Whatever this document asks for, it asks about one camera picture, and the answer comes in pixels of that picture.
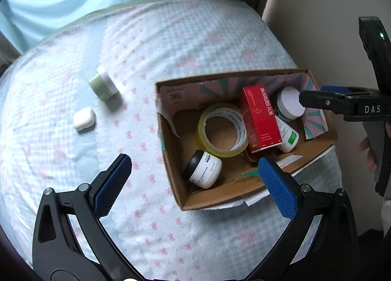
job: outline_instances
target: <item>metal bolt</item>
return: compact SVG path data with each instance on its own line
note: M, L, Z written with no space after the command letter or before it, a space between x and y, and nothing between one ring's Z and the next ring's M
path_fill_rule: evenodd
M303 184L301 186L301 188L302 188L302 191L306 192L306 193L308 193L308 192L310 192L312 190L312 188L308 184Z
M52 193L53 189L51 187L48 187L47 189L44 190L45 195L50 195Z
M345 196L345 195L346 195L346 191L345 191L344 189L342 189L342 188L339 188L339 189L337 190L337 192L338 192L338 194L341 195L341 196Z
M89 188L89 185L87 183L83 183L83 184L79 185L79 191L84 192L84 191L88 190L88 188Z

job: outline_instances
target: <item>cardboard box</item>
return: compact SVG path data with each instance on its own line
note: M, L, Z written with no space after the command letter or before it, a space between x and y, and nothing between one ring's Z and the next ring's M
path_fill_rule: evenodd
M246 125L251 153L282 142L265 86L243 87L240 109Z
M173 196L182 210L201 209L226 203L265 189L261 179L254 176L256 174L254 165L242 155L223 159L220 176L210 189L197 189L181 176L197 149L194 135L203 110L217 102L231 102L238 105L242 87L255 84L265 85L269 96L286 86L299 90L318 89L312 74L305 69L220 73L156 84L158 123L164 163ZM307 165L337 140L334 123L328 111L323 113L317 112L317 109L306 109L302 120L293 121L291 126L298 131L300 141L292 152L281 154L278 160L290 155L302 157L283 168L289 173ZM221 121L212 125L210 132L216 136L215 143L229 146L229 137L224 134L224 130L232 132L232 128L224 128Z

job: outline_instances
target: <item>bed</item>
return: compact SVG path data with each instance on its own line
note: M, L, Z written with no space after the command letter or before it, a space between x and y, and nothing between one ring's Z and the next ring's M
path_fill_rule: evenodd
M103 104L87 81L103 65L121 102ZM0 78L0 225L31 264L43 190L75 189L119 153L130 179L105 229L146 278L241 279L288 224L270 196L251 206L183 212L165 174L154 104L157 81L253 69L296 67L261 17L239 0L138 0L89 14L30 49ZM92 107L93 131L72 116ZM296 175L319 191L341 187L332 148ZM314 220L296 259L305 255ZM93 259L72 219L84 253Z

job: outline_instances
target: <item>black lid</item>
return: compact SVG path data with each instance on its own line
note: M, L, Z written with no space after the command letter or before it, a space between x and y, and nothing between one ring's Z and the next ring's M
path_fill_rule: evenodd
M185 170L183 171L183 178L185 180L189 180L191 176L193 175L194 171L196 170L198 163L201 161L202 156L204 155L204 151L197 150L192 158L190 159L189 163L187 163Z

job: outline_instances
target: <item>open box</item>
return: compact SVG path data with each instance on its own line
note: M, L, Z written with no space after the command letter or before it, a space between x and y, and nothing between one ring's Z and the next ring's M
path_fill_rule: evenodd
M319 89L310 71L305 69L256 70L186 77L156 84L158 123L163 158L173 195L182 210L202 209L255 194L265 189L256 168L243 155L222 159L223 167L216 183L206 190L182 178L182 172L196 151L195 133L203 110L218 102L239 99L242 87L263 84L269 96L283 87L298 90ZM337 140L329 112L307 108L302 123L295 121L301 137L293 151L277 161L295 155L301 158L283 167L293 173L327 150Z

